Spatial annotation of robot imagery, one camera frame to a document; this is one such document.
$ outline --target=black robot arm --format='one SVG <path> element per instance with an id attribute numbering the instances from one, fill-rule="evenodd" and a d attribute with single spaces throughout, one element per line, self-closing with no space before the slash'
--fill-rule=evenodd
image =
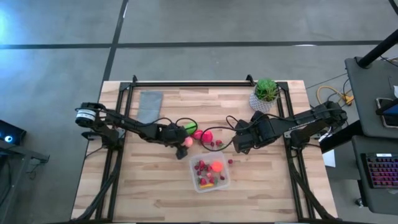
<path id="1" fill-rule="evenodd" d="M 270 119 L 268 115 L 256 111 L 250 123 L 238 121 L 233 144 L 236 152 L 248 154 L 251 148 L 264 147 L 276 141 L 285 132 L 291 131 L 290 147 L 303 148 L 313 134 L 325 127 L 342 126 L 346 120 L 346 112 L 339 104 L 331 101 L 288 118 Z"/>
<path id="2" fill-rule="evenodd" d="M 100 112 L 105 113 L 105 117 L 100 117 Z M 123 138 L 116 129 L 117 127 L 134 132 L 147 142 L 176 147 L 177 159 L 182 159 L 187 155 L 188 148 L 182 144 L 185 138 L 189 137 L 189 134 L 183 126 L 177 126 L 175 123 L 168 125 L 144 124 L 121 115 L 115 110 L 106 109 L 100 103 L 82 103 L 80 108 L 78 108 L 76 124 L 93 130 L 93 132 L 83 133 L 82 135 L 85 138 L 90 139 L 90 136 L 100 136 L 103 145 L 110 149 L 118 147 L 121 143 L 121 138 Z"/>

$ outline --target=clear plastic box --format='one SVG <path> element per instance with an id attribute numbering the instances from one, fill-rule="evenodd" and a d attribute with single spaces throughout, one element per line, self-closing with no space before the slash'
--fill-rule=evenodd
<path id="1" fill-rule="evenodd" d="M 201 176 L 198 176 L 197 170 L 195 170 L 195 166 L 198 166 L 199 161 L 204 161 L 205 164 L 212 164 L 214 161 L 218 161 L 223 164 L 223 169 L 220 173 L 211 171 L 212 176 L 217 178 L 217 184 L 212 187 L 201 188 L 199 178 L 203 177 L 206 179 L 207 183 L 209 182 L 209 178 L 206 176 L 207 171 L 202 171 Z M 225 160 L 224 154 L 222 152 L 210 152 L 206 154 L 199 154 L 191 157 L 189 160 L 189 165 L 191 169 L 191 175 L 193 180 L 193 185 L 195 186 L 195 190 L 198 193 L 209 192 L 212 190 L 224 189 L 229 186 L 229 170 L 228 163 Z M 225 180 L 220 179 L 220 175 L 225 177 Z"/>

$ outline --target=rgb keyboard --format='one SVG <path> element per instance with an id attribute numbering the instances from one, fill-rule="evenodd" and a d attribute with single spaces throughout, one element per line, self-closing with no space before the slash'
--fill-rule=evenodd
<path id="1" fill-rule="evenodd" d="M 398 154 L 363 154 L 371 188 L 398 188 Z"/>

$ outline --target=wooden table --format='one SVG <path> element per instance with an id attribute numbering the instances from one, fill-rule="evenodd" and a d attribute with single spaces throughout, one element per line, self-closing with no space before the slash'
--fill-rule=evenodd
<path id="1" fill-rule="evenodd" d="M 294 113 L 309 110 L 304 82 L 288 83 Z M 99 102 L 109 109 L 116 106 L 119 84 L 104 82 Z M 227 115 L 249 120 L 254 113 L 249 106 L 252 87 L 151 87 L 134 89 L 132 118 L 138 111 L 140 92 L 146 90 L 163 91 L 160 117 L 172 121 L 190 117 L 198 122 L 200 129 L 227 126 Z M 278 114 L 276 105 L 270 113 Z M 213 134 L 215 139 L 228 142 L 234 132 L 222 129 Z M 231 185 L 225 190 L 199 194 L 193 187 L 188 160 L 195 154 L 208 152 L 206 149 L 195 143 L 188 150 L 188 156 L 179 161 L 175 157 L 175 148 L 147 143 L 130 132 L 126 137 L 115 222 L 297 221 L 282 138 L 261 149 L 252 149 L 248 155 L 236 153 L 233 146 L 225 149 L 226 158 L 234 161 L 229 167 Z M 90 142 L 87 153 L 100 145 L 99 141 Z M 104 149 L 85 161 L 72 218 L 82 214 L 98 193 L 105 157 Z M 311 190 L 328 212 L 337 217 L 320 149 L 306 147 L 303 157 Z M 300 197 L 303 211 L 306 211 L 301 191 Z"/>

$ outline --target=gray floor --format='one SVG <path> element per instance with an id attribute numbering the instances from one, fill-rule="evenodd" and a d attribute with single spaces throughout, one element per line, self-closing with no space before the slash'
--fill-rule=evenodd
<path id="1" fill-rule="evenodd" d="M 0 44 L 111 43 L 121 3 L 1 1 Z M 381 40 L 397 21 L 387 0 L 130 0 L 119 42 Z M 118 49 L 109 79 L 241 80 L 251 74 L 313 86 L 345 73 L 345 58 L 373 47 Z M 13 223 L 69 219 L 87 144 L 73 109 L 98 99 L 108 55 L 109 49 L 0 50 L 0 119 L 27 130 L 28 149 L 51 155 L 34 180 L 26 178 Z M 397 48 L 385 54 L 396 55 Z M 341 90 L 346 79 L 322 85 Z M 307 90 L 312 105 L 319 86 Z M 322 91 L 322 101 L 329 94 Z M 357 120 L 355 105 L 345 110 L 350 123 Z M 330 181 L 340 218 L 396 218 L 353 205 L 359 192 L 352 180 L 331 175 Z"/>

